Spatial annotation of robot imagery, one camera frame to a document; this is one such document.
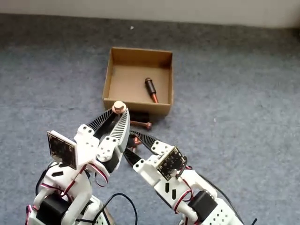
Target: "cardboard box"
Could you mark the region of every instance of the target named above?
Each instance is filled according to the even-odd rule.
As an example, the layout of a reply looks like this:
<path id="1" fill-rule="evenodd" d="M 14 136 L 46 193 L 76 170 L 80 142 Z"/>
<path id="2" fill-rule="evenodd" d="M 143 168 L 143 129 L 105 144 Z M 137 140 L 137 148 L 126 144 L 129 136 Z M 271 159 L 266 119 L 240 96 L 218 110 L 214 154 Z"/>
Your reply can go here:
<path id="1" fill-rule="evenodd" d="M 172 56 L 168 51 L 113 47 L 103 90 L 105 108 L 120 100 L 129 110 L 166 116 L 173 104 Z M 147 92 L 147 77 L 153 80 L 158 104 Z"/>

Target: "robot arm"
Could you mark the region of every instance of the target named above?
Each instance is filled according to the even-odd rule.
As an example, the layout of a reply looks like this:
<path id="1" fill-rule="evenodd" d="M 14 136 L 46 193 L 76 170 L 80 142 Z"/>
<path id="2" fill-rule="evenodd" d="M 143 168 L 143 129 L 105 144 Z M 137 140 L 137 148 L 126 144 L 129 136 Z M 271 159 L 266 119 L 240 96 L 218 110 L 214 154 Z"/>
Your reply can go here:
<path id="1" fill-rule="evenodd" d="M 48 132 L 50 154 L 57 164 L 48 169 L 42 180 L 29 225 L 73 225 L 76 220 L 78 225 L 96 222 L 94 217 L 102 203 L 92 196 L 86 170 L 101 174 L 107 182 L 110 174 L 119 168 L 130 124 L 129 111 L 121 104 L 121 112 L 112 108 L 91 123 L 82 124 L 74 141 L 55 131 Z M 115 125 L 111 133 L 100 142 L 112 123 Z M 97 222 L 104 220 L 100 216 Z"/>
<path id="2" fill-rule="evenodd" d="M 137 131 L 130 131 L 152 151 L 147 160 L 129 149 L 125 157 L 156 191 L 157 195 L 181 213 L 180 225 L 243 225 L 234 211 L 217 197 L 216 190 L 187 165 L 187 158 L 176 146 Z"/>

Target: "screw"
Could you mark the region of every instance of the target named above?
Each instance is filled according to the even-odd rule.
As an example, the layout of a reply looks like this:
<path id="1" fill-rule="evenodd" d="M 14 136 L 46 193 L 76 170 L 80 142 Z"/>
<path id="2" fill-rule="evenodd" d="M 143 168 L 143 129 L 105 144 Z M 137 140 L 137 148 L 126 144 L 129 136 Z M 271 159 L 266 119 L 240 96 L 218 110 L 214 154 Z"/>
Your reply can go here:
<path id="1" fill-rule="evenodd" d="M 141 141 L 137 137 L 135 137 L 135 145 L 139 145 L 139 144 L 142 144 Z"/>
<path id="2" fill-rule="evenodd" d="M 126 105 L 121 101 L 114 102 L 112 111 L 116 114 L 122 114 L 126 110 Z"/>
<path id="3" fill-rule="evenodd" d="M 151 123 L 151 122 L 148 122 L 148 123 L 142 123 L 142 122 L 138 122 L 138 121 L 133 121 L 133 120 L 131 120 L 131 121 L 130 121 L 130 124 L 131 124 L 131 125 L 136 125 L 136 126 L 145 127 L 145 128 L 147 128 L 147 130 L 150 130 L 151 127 L 152 127 L 152 123 Z"/>
<path id="4" fill-rule="evenodd" d="M 153 102 L 158 103 L 158 98 L 156 96 L 156 90 L 155 90 L 155 87 L 154 87 L 154 84 L 153 84 L 151 78 L 145 79 L 145 85 L 146 85 L 147 91 L 148 91 L 149 95 L 151 96 Z"/>

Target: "cable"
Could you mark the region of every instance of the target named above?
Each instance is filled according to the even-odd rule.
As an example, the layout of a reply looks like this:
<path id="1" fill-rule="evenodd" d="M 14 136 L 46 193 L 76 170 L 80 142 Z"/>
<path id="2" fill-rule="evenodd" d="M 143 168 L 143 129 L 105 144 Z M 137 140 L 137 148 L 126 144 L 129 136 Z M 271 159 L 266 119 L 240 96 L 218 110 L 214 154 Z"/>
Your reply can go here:
<path id="1" fill-rule="evenodd" d="M 26 221 L 25 221 L 25 225 L 28 224 L 28 220 L 29 220 L 29 216 L 30 216 L 31 212 L 32 212 L 31 205 L 26 206 Z"/>
<path id="2" fill-rule="evenodd" d="M 191 186 L 187 183 L 187 181 L 186 181 L 185 179 L 182 179 L 182 180 L 183 180 L 183 182 L 185 182 L 185 184 L 189 187 L 189 189 L 190 189 L 190 191 L 191 191 L 191 197 L 190 197 L 188 200 L 184 200 L 184 199 L 183 199 L 183 201 L 184 201 L 184 202 L 189 202 L 189 201 L 191 201 L 191 200 L 194 198 L 194 192 L 193 192 Z"/>
<path id="3" fill-rule="evenodd" d="M 137 225 L 137 212 L 136 212 L 136 208 L 135 208 L 135 204 L 133 203 L 133 201 L 125 194 L 123 193 L 115 193 L 112 196 L 109 197 L 109 199 L 105 202 L 105 204 L 103 205 L 103 207 L 100 209 L 100 211 L 96 214 L 94 220 L 87 220 L 87 219 L 77 219 L 76 222 L 85 222 L 85 223 L 91 223 L 92 225 L 95 225 L 95 223 L 97 222 L 98 217 L 100 216 L 100 214 L 103 212 L 103 210 L 106 208 L 106 206 L 108 205 L 108 203 L 116 196 L 121 195 L 123 197 L 125 197 L 132 205 L 133 210 L 135 211 L 135 225 Z"/>
<path id="4" fill-rule="evenodd" d="M 242 222 L 242 224 L 244 224 L 243 220 L 241 219 L 239 213 L 237 212 L 237 210 L 235 209 L 233 203 L 230 201 L 230 199 L 227 197 L 227 195 L 220 189 L 218 188 L 214 183 L 212 183 L 209 179 L 207 179 L 206 177 L 204 177 L 203 175 L 201 175 L 200 173 L 197 172 L 197 174 L 202 177 L 204 180 L 206 180 L 210 185 L 212 185 L 216 190 L 218 190 L 223 196 L 224 198 L 228 201 L 228 203 L 230 204 L 232 210 L 234 211 L 234 213 L 236 214 L 236 216 L 238 217 L 238 219 Z"/>
<path id="5" fill-rule="evenodd" d="M 68 193 L 68 191 L 71 189 L 71 187 L 75 184 L 75 180 L 76 180 L 77 176 L 78 176 L 79 174 L 81 174 L 81 173 L 85 170 L 85 168 L 86 168 L 86 165 L 84 165 L 84 166 L 80 169 L 80 171 L 79 171 L 78 174 L 75 176 L 75 178 L 72 180 L 72 182 L 67 186 L 67 188 L 66 188 L 66 190 L 64 191 L 64 194 L 62 195 L 62 197 L 65 196 L 65 195 Z"/>
<path id="6" fill-rule="evenodd" d="M 184 162 L 183 167 L 180 170 L 180 172 L 178 174 L 176 174 L 176 179 L 178 179 L 182 175 L 183 171 L 185 170 L 185 168 L 188 164 L 188 158 L 186 156 L 184 156 L 183 158 L 185 159 L 185 162 Z"/>
<path id="7" fill-rule="evenodd" d="M 44 177 L 46 176 L 46 173 L 48 172 L 48 170 L 51 167 L 58 165 L 58 163 L 55 163 L 55 164 L 53 164 L 53 163 L 54 162 L 51 162 L 50 164 L 48 164 L 47 168 L 42 172 L 40 178 L 38 179 L 37 184 L 36 184 L 36 196 L 38 195 L 38 187 L 42 183 L 42 181 L 43 181 Z"/>
<path id="8" fill-rule="evenodd" d="M 176 205 L 175 205 L 175 207 L 174 207 L 175 214 L 178 214 L 177 208 L 178 208 L 180 202 L 183 200 L 183 198 L 184 198 L 188 193 L 191 193 L 191 190 L 185 191 L 185 192 L 182 194 L 182 196 L 178 199 L 178 201 L 177 201 L 177 203 L 176 203 Z"/>
<path id="9" fill-rule="evenodd" d="M 105 179 L 105 182 L 108 183 L 108 178 L 107 176 L 104 174 L 104 172 L 102 170 L 100 170 L 96 165 L 94 165 L 93 163 L 89 163 L 89 165 L 94 169 L 96 170 L 104 179 Z M 97 174 L 95 173 L 95 181 L 96 181 L 96 184 L 99 185 L 100 187 L 105 187 L 105 185 L 101 185 L 101 184 L 98 184 L 97 182 Z"/>
<path id="10" fill-rule="evenodd" d="M 45 188 L 55 189 L 55 190 L 58 190 L 58 191 L 60 191 L 60 192 L 64 192 L 62 189 L 60 189 L 60 188 L 58 188 L 58 187 L 53 187 L 53 186 L 48 185 L 48 184 L 45 184 L 45 183 L 41 183 L 40 186 L 41 186 L 41 187 L 45 187 Z M 71 197 L 70 197 L 68 194 L 66 194 L 66 196 L 67 196 L 69 202 L 72 202 Z"/>

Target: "gray carpet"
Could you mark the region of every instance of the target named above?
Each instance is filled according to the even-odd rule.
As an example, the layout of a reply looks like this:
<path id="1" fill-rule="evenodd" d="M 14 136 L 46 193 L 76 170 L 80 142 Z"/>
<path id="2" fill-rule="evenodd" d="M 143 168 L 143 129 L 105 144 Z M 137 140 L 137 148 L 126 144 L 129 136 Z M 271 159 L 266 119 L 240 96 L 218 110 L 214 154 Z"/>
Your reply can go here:
<path id="1" fill-rule="evenodd" d="M 73 137 L 103 111 L 111 46 L 172 50 L 174 106 L 150 133 L 178 145 L 247 225 L 299 224 L 300 42 L 291 30 L 0 15 L 1 224 L 24 224 L 51 160 L 46 131 Z M 103 201 L 115 192 L 133 199 L 140 225 L 180 219 L 125 160 L 94 188 Z M 134 224 L 126 200 L 110 210 Z"/>

